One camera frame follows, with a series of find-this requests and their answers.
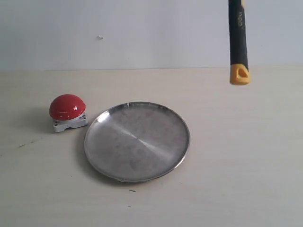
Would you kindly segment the yellow black claw hammer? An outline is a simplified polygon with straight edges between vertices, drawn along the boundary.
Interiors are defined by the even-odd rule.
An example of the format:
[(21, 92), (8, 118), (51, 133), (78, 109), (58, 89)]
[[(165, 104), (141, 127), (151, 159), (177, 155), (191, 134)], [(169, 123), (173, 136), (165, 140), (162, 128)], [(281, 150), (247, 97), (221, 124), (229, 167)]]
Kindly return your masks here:
[(250, 83), (248, 67), (246, 20), (244, 1), (228, 1), (230, 40), (230, 83), (247, 85)]

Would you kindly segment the red dome push button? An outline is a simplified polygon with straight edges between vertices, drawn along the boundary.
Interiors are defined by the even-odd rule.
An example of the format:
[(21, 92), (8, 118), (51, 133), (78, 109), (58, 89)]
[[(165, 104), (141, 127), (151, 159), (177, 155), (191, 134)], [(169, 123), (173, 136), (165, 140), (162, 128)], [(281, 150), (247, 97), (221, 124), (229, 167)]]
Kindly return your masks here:
[(76, 129), (88, 125), (84, 101), (73, 94), (63, 94), (55, 98), (49, 107), (54, 132)]

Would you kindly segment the round steel plate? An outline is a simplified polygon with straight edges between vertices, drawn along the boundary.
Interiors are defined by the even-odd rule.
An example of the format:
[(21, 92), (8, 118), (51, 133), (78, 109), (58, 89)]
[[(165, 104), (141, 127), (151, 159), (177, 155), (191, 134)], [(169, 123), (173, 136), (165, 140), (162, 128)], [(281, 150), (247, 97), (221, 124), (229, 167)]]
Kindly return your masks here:
[(170, 108), (128, 102), (102, 112), (88, 128), (84, 152), (100, 174), (125, 183), (162, 177), (184, 160), (190, 131)]

